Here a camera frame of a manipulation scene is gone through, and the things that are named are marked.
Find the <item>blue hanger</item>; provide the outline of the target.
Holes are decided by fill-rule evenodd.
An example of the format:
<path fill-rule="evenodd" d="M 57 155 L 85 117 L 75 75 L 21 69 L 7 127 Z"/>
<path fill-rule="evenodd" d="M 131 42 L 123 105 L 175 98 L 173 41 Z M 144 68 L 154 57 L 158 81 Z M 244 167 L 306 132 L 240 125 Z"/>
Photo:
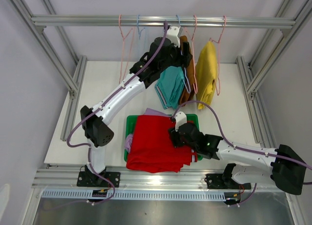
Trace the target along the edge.
<path fill-rule="evenodd" d="M 138 57 L 138 59 L 140 59 L 142 54 L 144 54 L 146 52 L 147 35 L 148 35 L 146 27 L 140 28 L 139 18 L 140 18 L 140 15 L 138 15 L 137 19 L 136 19 L 136 27 L 137 27 L 137 31 L 138 31 L 138 40 L 137 40 L 137 57 Z"/>
<path fill-rule="evenodd" d="M 176 14 L 176 18 L 178 20 L 178 25 L 179 25 L 179 37 L 181 36 L 182 32 L 183 32 L 183 29 L 181 27 L 181 23 L 180 23 L 180 17 L 178 14 Z M 189 79 L 187 77 L 187 71 L 186 71 L 186 68 L 182 65 L 181 66 L 181 70 L 183 72 L 183 76 L 184 76 L 184 87 L 187 91 L 188 94 L 190 94 L 191 92 L 191 86 L 190 86 L 190 82 L 189 82 Z"/>

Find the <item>teal trousers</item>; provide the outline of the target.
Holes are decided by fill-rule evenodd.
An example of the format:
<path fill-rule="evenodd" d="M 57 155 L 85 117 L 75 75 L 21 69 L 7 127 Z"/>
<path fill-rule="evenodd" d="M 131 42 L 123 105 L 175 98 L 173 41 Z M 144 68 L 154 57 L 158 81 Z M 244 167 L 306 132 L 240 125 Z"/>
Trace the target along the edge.
<path fill-rule="evenodd" d="M 170 66 L 160 74 L 155 91 L 163 109 L 177 109 L 181 94 L 185 88 L 185 79 L 181 67 Z"/>

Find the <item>red trousers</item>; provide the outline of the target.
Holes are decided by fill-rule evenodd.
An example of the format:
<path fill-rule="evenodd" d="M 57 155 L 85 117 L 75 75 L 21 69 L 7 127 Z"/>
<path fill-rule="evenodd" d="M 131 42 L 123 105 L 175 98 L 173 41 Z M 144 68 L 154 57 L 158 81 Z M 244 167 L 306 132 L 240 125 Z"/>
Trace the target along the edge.
<path fill-rule="evenodd" d="M 149 173 L 178 173 L 184 166 L 196 163 L 198 156 L 190 147 L 174 147 L 168 132 L 174 127 L 169 117 L 138 116 L 126 167 Z"/>

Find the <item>purple trousers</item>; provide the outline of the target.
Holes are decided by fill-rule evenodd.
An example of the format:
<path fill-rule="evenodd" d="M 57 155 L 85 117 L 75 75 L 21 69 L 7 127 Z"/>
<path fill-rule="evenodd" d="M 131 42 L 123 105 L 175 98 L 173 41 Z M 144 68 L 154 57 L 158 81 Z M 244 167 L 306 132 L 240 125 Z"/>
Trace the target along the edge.
<path fill-rule="evenodd" d="M 163 112 L 147 108 L 144 112 L 143 115 L 150 115 L 150 116 L 162 116 L 162 117 L 168 117 L 168 114 L 165 114 Z M 125 139 L 125 144 L 124 144 L 124 149 L 126 150 L 127 153 L 130 153 L 131 151 L 131 145 L 133 141 L 133 134 L 128 134 L 126 139 Z"/>

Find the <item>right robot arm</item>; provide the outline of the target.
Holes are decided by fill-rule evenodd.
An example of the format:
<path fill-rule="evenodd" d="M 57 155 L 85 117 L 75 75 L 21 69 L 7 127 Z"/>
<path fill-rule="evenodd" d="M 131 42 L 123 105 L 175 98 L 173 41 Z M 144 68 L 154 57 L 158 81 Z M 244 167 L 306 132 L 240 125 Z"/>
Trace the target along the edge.
<path fill-rule="evenodd" d="M 222 183 L 227 188 L 237 184 L 272 184 L 293 195 L 301 195 L 306 163 L 289 146 L 256 148 L 238 146 L 221 136 L 203 134 L 193 123 L 169 128 L 174 147 L 187 146 L 205 159 L 228 161 Z"/>

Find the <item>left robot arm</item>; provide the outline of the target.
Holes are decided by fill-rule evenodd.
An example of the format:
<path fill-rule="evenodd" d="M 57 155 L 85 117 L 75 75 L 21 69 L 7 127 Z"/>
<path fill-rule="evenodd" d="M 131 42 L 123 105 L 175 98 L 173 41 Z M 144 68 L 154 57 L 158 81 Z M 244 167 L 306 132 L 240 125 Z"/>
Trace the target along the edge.
<path fill-rule="evenodd" d="M 82 128 L 91 150 L 88 153 L 89 164 L 79 175 L 79 186 L 107 186 L 105 182 L 106 166 L 104 147 L 113 139 L 114 132 L 109 124 L 115 115 L 136 95 L 145 91 L 162 72 L 169 67 L 188 67 L 192 54 L 190 44 L 185 36 L 179 38 L 180 46 L 170 39 L 156 38 L 148 52 L 129 70 L 124 81 L 103 101 L 89 108 L 80 110 Z"/>

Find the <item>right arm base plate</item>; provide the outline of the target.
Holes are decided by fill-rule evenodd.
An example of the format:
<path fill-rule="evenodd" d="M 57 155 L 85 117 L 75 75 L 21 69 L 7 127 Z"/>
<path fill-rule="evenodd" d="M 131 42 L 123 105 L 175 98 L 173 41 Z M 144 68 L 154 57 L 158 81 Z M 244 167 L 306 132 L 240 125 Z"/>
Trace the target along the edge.
<path fill-rule="evenodd" d="M 223 174 L 206 174 L 204 181 L 208 189 L 246 189 L 252 188 L 250 183 L 239 184 L 232 178 L 223 176 Z"/>

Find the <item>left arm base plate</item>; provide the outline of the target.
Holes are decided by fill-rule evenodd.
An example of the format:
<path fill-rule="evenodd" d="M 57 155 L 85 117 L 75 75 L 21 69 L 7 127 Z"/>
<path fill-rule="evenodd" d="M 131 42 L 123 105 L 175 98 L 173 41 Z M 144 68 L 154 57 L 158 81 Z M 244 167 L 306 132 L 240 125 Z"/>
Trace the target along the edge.
<path fill-rule="evenodd" d="M 105 172 L 103 177 L 109 180 L 114 187 L 119 187 L 120 183 L 120 172 Z M 78 187 L 111 187 L 112 185 L 102 178 L 94 175 L 89 171 L 81 171 L 78 174 L 77 180 Z"/>

